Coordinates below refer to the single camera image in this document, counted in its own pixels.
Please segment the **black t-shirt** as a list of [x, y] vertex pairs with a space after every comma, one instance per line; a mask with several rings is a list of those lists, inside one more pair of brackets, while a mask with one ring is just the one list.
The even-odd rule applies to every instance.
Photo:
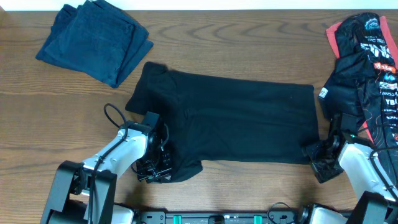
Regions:
[[307, 164], [318, 141], [311, 85], [196, 75], [148, 62], [125, 109], [158, 114], [169, 128], [171, 181], [202, 171], [203, 161]]

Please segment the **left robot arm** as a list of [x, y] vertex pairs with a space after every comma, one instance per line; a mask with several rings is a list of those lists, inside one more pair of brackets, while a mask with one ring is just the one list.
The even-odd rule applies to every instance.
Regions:
[[131, 168], [140, 181], [168, 182], [171, 156], [166, 124], [152, 128], [132, 123], [100, 152], [77, 163], [59, 165], [41, 223], [137, 223], [133, 209], [114, 202], [118, 179]]

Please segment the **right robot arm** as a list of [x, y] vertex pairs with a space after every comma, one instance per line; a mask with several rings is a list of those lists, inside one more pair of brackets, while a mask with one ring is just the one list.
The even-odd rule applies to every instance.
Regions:
[[355, 208], [344, 215], [324, 205], [303, 207], [298, 223], [397, 223], [397, 187], [379, 160], [381, 150], [358, 136], [355, 118], [337, 114], [331, 119], [328, 137], [304, 147], [319, 183], [345, 173], [358, 198]]

